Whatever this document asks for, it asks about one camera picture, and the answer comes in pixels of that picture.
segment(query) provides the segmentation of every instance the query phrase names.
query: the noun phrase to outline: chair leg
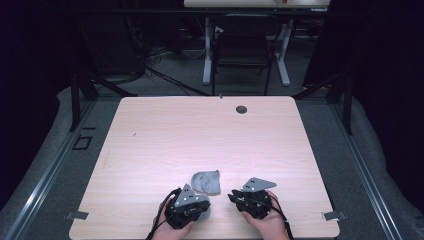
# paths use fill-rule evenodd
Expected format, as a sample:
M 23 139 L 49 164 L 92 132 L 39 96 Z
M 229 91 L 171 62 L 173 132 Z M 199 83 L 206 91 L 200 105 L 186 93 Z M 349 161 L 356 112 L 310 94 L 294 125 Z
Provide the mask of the chair leg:
M 269 79 L 271 78 L 271 69 L 272 69 L 272 61 L 269 64 L 268 72 L 266 74 L 264 96 L 266 96 L 268 94 L 268 85 L 269 85 Z
M 216 73 L 216 66 L 215 66 L 215 62 L 212 60 L 212 69 L 211 69 L 212 96 L 215 96 L 215 73 Z

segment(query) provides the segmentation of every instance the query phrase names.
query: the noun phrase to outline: black curtain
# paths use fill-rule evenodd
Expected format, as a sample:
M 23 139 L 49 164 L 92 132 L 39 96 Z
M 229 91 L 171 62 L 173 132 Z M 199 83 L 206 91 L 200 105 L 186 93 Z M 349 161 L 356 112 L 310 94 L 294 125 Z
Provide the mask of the black curtain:
M 424 212 L 424 1 L 332 0 L 329 8 L 349 10 L 362 21 L 324 23 L 304 85 L 352 70 L 354 96 L 379 137 L 388 173 Z
M 56 95 L 70 85 L 75 54 L 83 52 L 61 26 L 37 1 L 0 3 L 1 208 L 44 142 L 59 108 Z

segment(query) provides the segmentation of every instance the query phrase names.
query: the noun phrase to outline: gray cloth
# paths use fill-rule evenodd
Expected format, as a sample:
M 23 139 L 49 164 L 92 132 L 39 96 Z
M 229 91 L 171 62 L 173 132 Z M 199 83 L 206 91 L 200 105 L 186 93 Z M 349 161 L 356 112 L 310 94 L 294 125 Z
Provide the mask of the gray cloth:
M 206 212 L 202 212 L 202 214 L 200 214 L 199 219 L 197 219 L 197 221 L 206 221 L 209 219 L 209 217 L 211 216 L 211 206 L 209 206 L 208 210 L 206 210 Z
M 198 172 L 194 174 L 191 178 L 191 187 L 197 192 L 208 195 L 220 194 L 219 171 Z

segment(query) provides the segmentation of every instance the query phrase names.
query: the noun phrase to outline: metal bracket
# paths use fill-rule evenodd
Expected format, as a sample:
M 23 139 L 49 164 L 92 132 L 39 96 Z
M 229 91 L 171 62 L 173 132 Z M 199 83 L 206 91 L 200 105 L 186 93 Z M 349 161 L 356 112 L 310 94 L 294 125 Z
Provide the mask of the metal bracket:
M 67 220 L 74 220 L 74 219 L 81 219 L 81 220 L 85 220 L 87 219 L 88 213 L 86 212 L 80 212 L 80 211 L 75 211 L 75 212 L 68 212 L 68 214 L 66 214 L 65 219 Z
M 276 183 L 253 177 L 250 178 L 249 181 L 246 182 L 246 184 L 244 184 L 242 190 L 243 192 L 258 192 L 275 186 L 277 186 Z
M 190 185 L 186 183 L 178 196 L 177 201 L 175 201 L 174 207 L 181 207 L 191 203 L 208 200 L 209 199 L 205 195 L 196 195 L 193 190 L 191 190 Z
M 334 221 L 340 221 L 347 218 L 346 213 L 344 212 L 328 212 L 328 213 L 322 213 L 322 218 L 324 218 L 327 221 L 334 220 Z

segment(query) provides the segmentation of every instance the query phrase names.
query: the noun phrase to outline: light wood surface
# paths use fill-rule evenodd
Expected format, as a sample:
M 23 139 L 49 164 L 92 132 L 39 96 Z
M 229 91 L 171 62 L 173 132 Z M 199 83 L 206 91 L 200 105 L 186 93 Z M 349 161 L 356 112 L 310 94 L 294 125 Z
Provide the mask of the light wood surface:
M 339 234 L 322 218 L 332 208 L 292 98 L 140 97 L 122 99 L 70 237 L 144 239 L 166 195 L 214 170 L 222 192 L 187 239 L 258 239 L 227 196 L 251 177 L 277 183 L 295 237 Z
M 184 0 L 185 7 L 208 8 L 326 8 L 330 0 Z

